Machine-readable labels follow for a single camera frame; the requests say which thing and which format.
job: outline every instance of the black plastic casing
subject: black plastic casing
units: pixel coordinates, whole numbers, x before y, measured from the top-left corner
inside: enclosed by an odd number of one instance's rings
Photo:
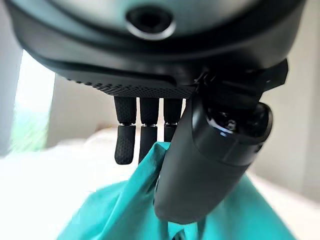
[[[168,149],[154,195],[156,215],[190,224],[209,214],[235,187],[271,133],[273,117],[262,136],[233,133],[209,120],[199,96],[188,103]]]
[[[21,45],[59,75],[113,96],[188,99],[206,69],[261,70],[282,62],[305,0],[264,0],[219,27],[157,42],[85,24],[50,1],[5,3]]]

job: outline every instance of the white bedsheet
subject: white bedsheet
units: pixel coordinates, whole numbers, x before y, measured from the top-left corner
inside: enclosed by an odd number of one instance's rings
[[[54,240],[88,195],[128,179],[135,161],[114,161],[115,129],[38,153],[0,159],[0,240]],[[319,206],[252,173],[254,185],[300,240],[320,240]]]

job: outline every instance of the robotic hand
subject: robotic hand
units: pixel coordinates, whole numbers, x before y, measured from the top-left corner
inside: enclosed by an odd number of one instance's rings
[[[283,85],[305,0],[5,0],[20,44],[68,80],[114,96],[115,160],[130,164],[140,98],[140,161],[171,146],[154,209],[188,224],[212,211],[267,140],[263,92]],[[187,107],[180,120],[182,100]]]

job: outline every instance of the metal screw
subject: metal screw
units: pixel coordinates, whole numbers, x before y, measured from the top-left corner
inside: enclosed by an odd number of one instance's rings
[[[229,120],[225,128],[230,131],[234,131],[236,130],[236,127],[237,127],[237,122],[235,120]]]

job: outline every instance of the teal fabric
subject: teal fabric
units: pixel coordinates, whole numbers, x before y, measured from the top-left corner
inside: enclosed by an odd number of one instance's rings
[[[153,197],[168,147],[156,143],[128,181],[92,194],[58,240],[294,240],[246,176],[202,221],[159,220]]]

